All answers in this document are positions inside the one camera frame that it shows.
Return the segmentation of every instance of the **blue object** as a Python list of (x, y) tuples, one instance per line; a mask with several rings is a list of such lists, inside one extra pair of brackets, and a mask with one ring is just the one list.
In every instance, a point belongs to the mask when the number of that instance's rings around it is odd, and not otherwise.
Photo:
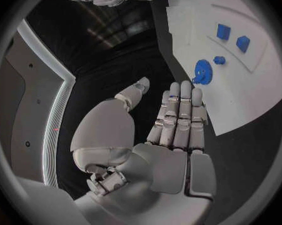
[(228, 40), (229, 39), (229, 35), (230, 35), (230, 30), (231, 28), (223, 25), (223, 24), (219, 24), (218, 25), (218, 32), (217, 32), (217, 37), (223, 40)]
[(239, 49), (245, 53), (249, 47), (250, 39), (246, 36), (241, 36), (237, 40), (237, 46)]
[(195, 77), (192, 79), (194, 84), (207, 85), (213, 78), (213, 70), (210, 63), (206, 60), (199, 60), (195, 66)]
[(214, 58), (214, 62), (215, 62), (215, 64), (225, 64), (226, 59), (223, 56), (216, 56)]

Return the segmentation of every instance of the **white light strip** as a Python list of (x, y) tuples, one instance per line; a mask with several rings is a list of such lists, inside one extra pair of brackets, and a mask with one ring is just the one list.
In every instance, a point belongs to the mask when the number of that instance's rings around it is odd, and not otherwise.
[(52, 104), (47, 119), (42, 148), (43, 182), (46, 185), (57, 187), (55, 155), (58, 134), (67, 101), (75, 84), (75, 76), (68, 71), (58, 59), (56, 59), (56, 57), (36, 36), (25, 20), (21, 22), (17, 30), (34, 53), (53, 72), (64, 80)]

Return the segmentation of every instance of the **blue toy piece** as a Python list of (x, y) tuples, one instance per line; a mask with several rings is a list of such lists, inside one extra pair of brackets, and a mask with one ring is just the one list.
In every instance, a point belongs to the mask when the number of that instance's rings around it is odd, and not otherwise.
[(195, 77), (192, 79), (194, 84), (207, 85), (213, 78), (213, 69), (206, 60), (199, 60), (195, 67)]
[(215, 64), (225, 64), (226, 63), (226, 59), (223, 56), (216, 56), (214, 58), (214, 63)]
[(250, 39), (246, 36), (241, 36), (237, 40), (237, 46), (239, 49), (245, 53), (249, 47)]
[(230, 36), (230, 31), (231, 31), (230, 27), (223, 25), (223, 24), (219, 24), (218, 25), (217, 37), (222, 39), (222, 40), (228, 40), (229, 36)]

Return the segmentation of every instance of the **blue gear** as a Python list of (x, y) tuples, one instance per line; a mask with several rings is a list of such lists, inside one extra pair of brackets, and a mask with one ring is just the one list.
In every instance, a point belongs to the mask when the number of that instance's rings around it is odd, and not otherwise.
[(207, 85), (213, 78), (213, 69), (206, 60), (199, 60), (195, 67), (195, 77), (192, 79), (195, 84)]

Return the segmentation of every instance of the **blue block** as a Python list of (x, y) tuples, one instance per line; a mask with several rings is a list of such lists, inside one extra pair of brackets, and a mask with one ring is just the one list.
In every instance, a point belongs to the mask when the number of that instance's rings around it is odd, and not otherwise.
[(245, 53), (249, 47), (250, 39), (246, 36), (241, 36), (237, 40), (237, 46), (239, 49)]
[(214, 62), (215, 62), (215, 64), (225, 64), (226, 59), (223, 56), (216, 56), (214, 58)]
[(223, 24), (218, 25), (217, 37), (223, 40), (228, 40), (231, 28)]

